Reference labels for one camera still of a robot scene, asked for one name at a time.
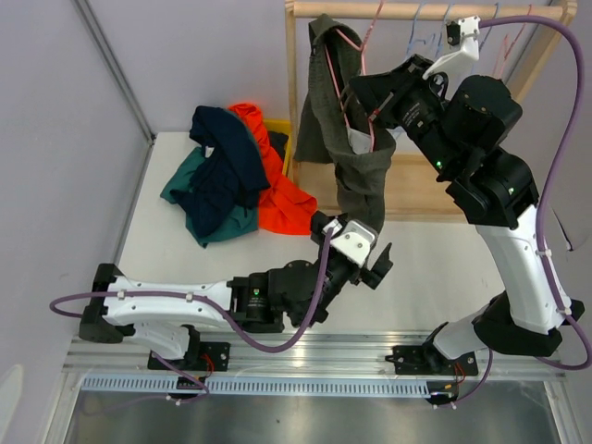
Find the pink hanger with olive shorts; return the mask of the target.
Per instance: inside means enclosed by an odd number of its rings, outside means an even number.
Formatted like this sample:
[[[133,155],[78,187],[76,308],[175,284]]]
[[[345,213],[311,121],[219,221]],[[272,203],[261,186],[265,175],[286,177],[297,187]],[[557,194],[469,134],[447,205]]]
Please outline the pink hanger with olive shorts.
[[[376,13],[374,14],[371,24],[368,27],[368,29],[364,35],[364,38],[360,44],[356,44],[341,29],[335,29],[335,32],[337,33],[337,35],[347,45],[349,45],[353,50],[355,50],[356,52],[359,53],[360,62],[361,62],[359,74],[361,76],[365,76],[367,74],[365,53],[366,53],[368,41],[370,39],[370,36],[372,35],[372,32],[374,30],[374,27],[376,25],[376,22],[380,16],[380,13],[381,13],[384,5],[385,5],[385,1],[379,2],[379,5],[376,9]],[[370,122],[370,120],[367,120],[367,125],[368,125],[368,132],[367,133],[352,128],[349,118],[347,117],[347,107],[348,107],[348,103],[349,103],[351,97],[346,92],[346,90],[347,90],[346,86],[339,87],[339,84],[337,82],[336,71],[333,67],[331,55],[329,54],[329,51],[327,48],[325,48],[325,55],[326,55],[327,66],[329,68],[331,79],[332,79],[332,82],[334,85],[334,89],[335,89],[336,95],[338,97],[338,105],[339,105],[339,108],[341,111],[341,115],[344,119],[347,137],[348,137],[348,143],[349,143],[352,151],[355,154],[372,153],[375,150],[375,144],[376,144],[376,135],[375,135],[373,124]]]

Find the olive green shorts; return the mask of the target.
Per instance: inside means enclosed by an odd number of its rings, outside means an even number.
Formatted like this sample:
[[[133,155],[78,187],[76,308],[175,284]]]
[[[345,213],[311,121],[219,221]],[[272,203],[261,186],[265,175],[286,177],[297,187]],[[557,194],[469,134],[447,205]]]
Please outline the olive green shorts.
[[[386,175],[391,166],[394,146],[381,147],[376,135],[375,150],[355,154],[348,143],[344,119],[327,66],[325,48],[331,55],[339,87],[360,75],[359,53],[335,32],[341,29],[356,44],[359,35],[347,25],[323,14],[308,24],[309,55],[308,91],[304,100],[294,159],[298,162],[331,164],[337,184],[340,210],[380,232],[385,222]],[[347,117],[355,130],[368,132],[363,108],[351,99]]]

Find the blue hanger with navy shorts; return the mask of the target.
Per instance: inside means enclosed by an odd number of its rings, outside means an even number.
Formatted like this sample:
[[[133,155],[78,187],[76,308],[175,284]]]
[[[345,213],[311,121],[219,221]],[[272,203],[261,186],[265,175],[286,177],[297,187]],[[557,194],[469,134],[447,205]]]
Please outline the blue hanger with navy shorts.
[[[427,43],[427,39],[421,38],[421,37],[416,37],[415,36],[417,22],[418,22],[418,20],[420,18],[421,11],[422,11],[422,8],[424,7],[425,3],[426,2],[424,0],[421,0],[418,3],[418,6],[416,8],[416,11],[415,11],[415,13],[413,15],[413,20],[412,20],[412,25],[411,25],[411,32],[410,32],[410,35],[409,35],[408,43],[407,43],[407,46],[406,46],[406,52],[405,52],[405,56],[406,57],[409,57],[409,56],[412,55],[413,49],[414,49],[414,47],[417,44],[426,45],[426,43]]]

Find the orange shorts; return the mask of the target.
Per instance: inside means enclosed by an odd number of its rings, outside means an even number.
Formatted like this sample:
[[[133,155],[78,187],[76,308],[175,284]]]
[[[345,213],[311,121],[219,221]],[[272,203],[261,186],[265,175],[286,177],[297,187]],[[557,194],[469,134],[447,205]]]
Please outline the orange shorts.
[[[270,185],[260,193],[258,227],[277,234],[308,236],[317,200],[282,174],[282,161],[270,144],[261,109],[254,104],[242,103],[232,105],[229,110],[253,135]]]

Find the teal green shorts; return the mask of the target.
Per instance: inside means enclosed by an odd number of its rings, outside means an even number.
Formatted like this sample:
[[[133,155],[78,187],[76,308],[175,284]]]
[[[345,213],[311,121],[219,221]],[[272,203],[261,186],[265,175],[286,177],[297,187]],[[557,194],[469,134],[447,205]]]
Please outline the teal green shorts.
[[[189,191],[191,189],[191,177],[196,169],[205,161],[202,148],[197,145],[183,160],[176,172],[166,183],[160,193],[160,197],[169,204],[176,204],[174,191]],[[191,223],[191,218],[185,216],[185,227],[197,243],[206,248],[210,243],[229,241],[249,234],[258,229],[258,210],[256,208],[243,208],[235,205],[221,225],[210,235],[199,237]]]

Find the navy blue shorts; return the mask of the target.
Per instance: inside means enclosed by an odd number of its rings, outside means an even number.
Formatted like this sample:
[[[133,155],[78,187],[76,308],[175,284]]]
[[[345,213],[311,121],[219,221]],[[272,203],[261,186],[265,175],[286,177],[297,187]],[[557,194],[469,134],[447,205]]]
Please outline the navy blue shorts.
[[[203,162],[189,178],[186,191],[171,196],[190,218],[195,234],[213,234],[234,207],[254,209],[270,188],[251,131],[225,108],[199,105],[192,116],[190,139],[200,145]]]

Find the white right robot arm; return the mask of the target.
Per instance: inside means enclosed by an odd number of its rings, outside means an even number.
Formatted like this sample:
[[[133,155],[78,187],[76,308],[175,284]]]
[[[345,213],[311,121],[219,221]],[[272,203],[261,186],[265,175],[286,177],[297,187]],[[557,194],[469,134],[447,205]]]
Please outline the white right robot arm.
[[[561,345],[561,327],[579,318],[584,305],[549,283],[554,268],[537,243],[537,185],[527,163],[501,145],[523,110],[504,83],[489,76],[469,76],[447,95],[447,75],[430,67],[415,55],[389,72],[348,83],[374,125],[404,130],[434,167],[504,285],[481,310],[430,334],[424,366],[443,373],[456,358],[482,349],[548,358]]]

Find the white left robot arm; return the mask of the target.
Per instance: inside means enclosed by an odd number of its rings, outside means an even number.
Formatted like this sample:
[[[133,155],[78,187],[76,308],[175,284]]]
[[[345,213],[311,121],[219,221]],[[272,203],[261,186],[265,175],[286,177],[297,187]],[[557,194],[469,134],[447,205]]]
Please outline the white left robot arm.
[[[297,331],[323,323],[328,306],[348,284],[374,290],[392,268],[390,249],[368,259],[377,234],[345,215],[316,212],[311,239],[314,262],[294,260],[247,277],[199,285],[140,282],[113,264],[98,266],[93,296],[84,307],[79,336],[88,342],[142,345],[182,370],[204,367],[198,328],[229,326],[243,336]]]

